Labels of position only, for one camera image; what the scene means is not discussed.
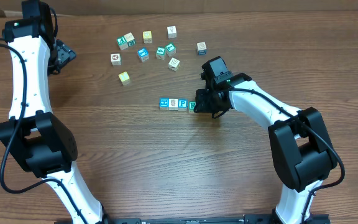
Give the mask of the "green letter R block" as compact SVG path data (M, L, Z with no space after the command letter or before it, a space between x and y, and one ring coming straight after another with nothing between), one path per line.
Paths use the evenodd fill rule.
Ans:
M196 102L195 101L190 101L189 104L188 104L188 111L194 113L195 112L194 111L195 106L196 106Z

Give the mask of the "blue letter P block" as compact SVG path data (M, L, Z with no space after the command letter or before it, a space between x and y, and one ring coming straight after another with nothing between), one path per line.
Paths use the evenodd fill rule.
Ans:
M188 109L188 100L179 99L178 100L178 111L186 111Z

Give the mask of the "blue arrows block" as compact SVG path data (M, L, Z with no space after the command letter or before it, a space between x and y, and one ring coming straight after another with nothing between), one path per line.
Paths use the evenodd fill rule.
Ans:
M168 98L161 98L159 102L160 110L169 110L169 99Z

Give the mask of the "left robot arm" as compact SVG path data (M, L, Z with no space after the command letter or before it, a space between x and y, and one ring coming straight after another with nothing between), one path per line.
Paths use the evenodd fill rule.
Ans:
M48 76L60 73L76 54L57 39L57 17L48 4L23 1L22 15L7 22L2 31L12 58L13 96L8 120L0 123L0 141L6 148L0 183L12 194L48 184L68 210L71 223L109 223L76 164L74 135L50 104ZM3 177L8 155L39 182L21 191L10 189Z

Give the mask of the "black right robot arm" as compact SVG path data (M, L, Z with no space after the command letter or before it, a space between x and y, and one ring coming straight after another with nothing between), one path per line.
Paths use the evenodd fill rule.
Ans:
M205 87L196 91L195 113L214 119L230 109L240 111L268 131L274 169L283 187L279 203L268 215L244 215L244 223L329 223L313 215L315 193L340 184L344 176L324 184L336 167L344 169L331 143L321 113L289 106L263 91L245 73L233 74L221 57L202 65Z

